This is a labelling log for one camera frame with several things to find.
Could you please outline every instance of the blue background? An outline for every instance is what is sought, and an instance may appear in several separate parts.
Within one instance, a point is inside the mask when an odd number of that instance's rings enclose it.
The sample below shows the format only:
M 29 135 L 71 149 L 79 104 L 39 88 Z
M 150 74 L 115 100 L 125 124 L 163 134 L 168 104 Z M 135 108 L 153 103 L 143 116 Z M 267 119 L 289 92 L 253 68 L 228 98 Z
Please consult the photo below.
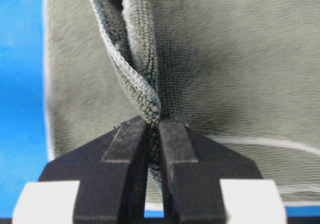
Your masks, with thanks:
M 43 113 L 42 0 L 0 0 L 0 217 L 47 163 Z M 289 216 L 320 207 L 287 207 Z M 163 216 L 146 211 L 146 216 Z

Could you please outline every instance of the microfiber towel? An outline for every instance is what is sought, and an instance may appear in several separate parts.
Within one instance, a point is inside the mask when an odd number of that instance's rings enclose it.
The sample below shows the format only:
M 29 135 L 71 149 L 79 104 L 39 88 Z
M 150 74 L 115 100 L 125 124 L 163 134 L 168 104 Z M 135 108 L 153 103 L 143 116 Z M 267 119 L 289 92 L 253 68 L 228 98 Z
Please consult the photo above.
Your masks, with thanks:
M 286 205 L 319 204 L 319 10 L 320 0 L 45 0 L 50 156 L 140 114 L 159 181 L 157 124 L 170 116 L 253 159 Z

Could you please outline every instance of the gray fabric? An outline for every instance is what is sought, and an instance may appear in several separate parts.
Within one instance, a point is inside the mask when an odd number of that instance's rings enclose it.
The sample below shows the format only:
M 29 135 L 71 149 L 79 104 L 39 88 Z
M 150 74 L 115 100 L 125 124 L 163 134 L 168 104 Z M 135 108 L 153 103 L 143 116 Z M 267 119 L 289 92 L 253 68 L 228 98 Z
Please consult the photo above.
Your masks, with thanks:
M 320 184 L 320 0 L 122 0 L 122 14 L 99 1 L 93 11 L 88 0 L 47 2 L 46 109 L 57 155 L 136 113 L 117 75 L 155 127 L 161 111 L 206 135 L 270 138 L 225 144 L 253 158 L 284 200 L 320 199 L 317 188 L 293 191 Z M 275 147 L 282 140 L 289 145 Z

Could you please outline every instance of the white block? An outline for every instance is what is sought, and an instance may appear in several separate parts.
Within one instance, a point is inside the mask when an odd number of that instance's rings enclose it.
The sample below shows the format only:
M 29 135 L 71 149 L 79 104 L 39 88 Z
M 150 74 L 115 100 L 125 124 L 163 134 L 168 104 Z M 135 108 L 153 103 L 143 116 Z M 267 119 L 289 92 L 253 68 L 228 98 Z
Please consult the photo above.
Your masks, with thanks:
M 12 224 L 72 224 L 79 183 L 27 183 L 15 206 Z
M 273 180 L 220 179 L 227 224 L 285 224 L 285 207 Z

